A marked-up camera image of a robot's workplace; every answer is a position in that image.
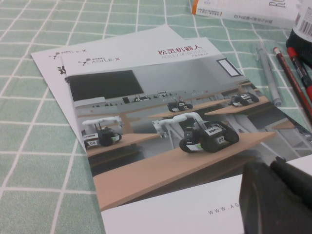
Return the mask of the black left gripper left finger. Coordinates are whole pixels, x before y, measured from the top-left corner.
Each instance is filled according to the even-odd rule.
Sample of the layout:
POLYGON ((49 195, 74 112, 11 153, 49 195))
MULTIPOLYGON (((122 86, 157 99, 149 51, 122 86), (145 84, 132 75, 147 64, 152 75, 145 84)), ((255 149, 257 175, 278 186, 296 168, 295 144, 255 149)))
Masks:
POLYGON ((312 232, 312 204, 305 204, 265 163, 244 166, 239 204, 246 234, 312 232))

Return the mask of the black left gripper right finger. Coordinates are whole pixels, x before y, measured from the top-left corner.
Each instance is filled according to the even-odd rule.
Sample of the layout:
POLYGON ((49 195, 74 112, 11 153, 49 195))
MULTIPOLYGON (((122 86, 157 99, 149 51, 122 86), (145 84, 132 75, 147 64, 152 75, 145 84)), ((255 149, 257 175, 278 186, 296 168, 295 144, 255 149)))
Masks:
POLYGON ((312 176, 292 166, 285 159, 276 157, 270 169, 287 185, 287 187, 305 204, 312 203, 312 176))

